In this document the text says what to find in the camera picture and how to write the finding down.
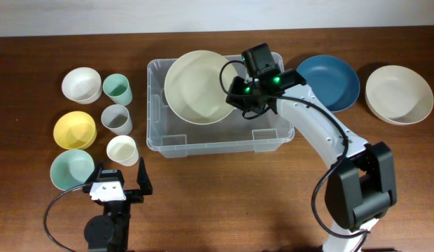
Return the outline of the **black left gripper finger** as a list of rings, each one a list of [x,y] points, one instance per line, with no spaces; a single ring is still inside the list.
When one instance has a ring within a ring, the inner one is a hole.
[[[153,194],[153,186],[152,186],[151,181],[148,177],[145,162],[144,162],[144,159],[142,157],[139,158],[139,167],[138,167],[138,174],[137,174],[136,182],[138,183],[139,188],[141,190],[141,193],[143,195],[152,195]]]
[[[101,173],[103,171],[104,168],[104,164],[102,162],[100,162],[93,170],[93,172],[91,173],[91,175],[87,178],[86,183],[87,184],[92,184],[95,182],[98,182]]]

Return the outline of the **beige large bowl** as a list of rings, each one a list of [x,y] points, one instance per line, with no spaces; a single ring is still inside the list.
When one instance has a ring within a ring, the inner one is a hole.
[[[236,69],[221,69],[228,59],[209,50],[195,50],[180,56],[169,68],[164,93],[172,111],[182,120],[210,125],[228,117],[234,106],[226,102]]]
[[[419,123],[434,107],[427,81],[417,72],[398,65],[383,66],[370,74],[365,101],[375,116],[393,125]]]

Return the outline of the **dark blue large bowl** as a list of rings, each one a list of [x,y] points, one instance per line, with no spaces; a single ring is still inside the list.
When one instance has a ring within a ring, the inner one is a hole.
[[[338,57],[310,57],[298,66],[297,72],[307,81],[318,100],[333,113],[350,108],[359,97],[361,85],[357,73]]]

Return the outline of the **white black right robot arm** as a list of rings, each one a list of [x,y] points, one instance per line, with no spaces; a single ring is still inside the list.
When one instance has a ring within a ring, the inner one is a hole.
[[[247,78],[234,77],[226,102],[255,118],[268,110],[294,125],[319,154],[327,172],[316,184],[311,210],[329,234],[322,251],[360,251],[372,227],[397,202],[391,149],[343,125],[294,69],[283,71],[266,43],[241,53]]]

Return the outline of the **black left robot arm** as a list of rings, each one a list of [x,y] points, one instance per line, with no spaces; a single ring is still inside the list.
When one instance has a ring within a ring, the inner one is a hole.
[[[103,214],[91,218],[84,229],[88,251],[127,251],[131,206],[144,202],[153,194],[144,159],[139,159],[136,182],[138,189],[125,190],[125,180],[119,169],[105,170],[98,164],[86,180],[83,192],[103,207]]]

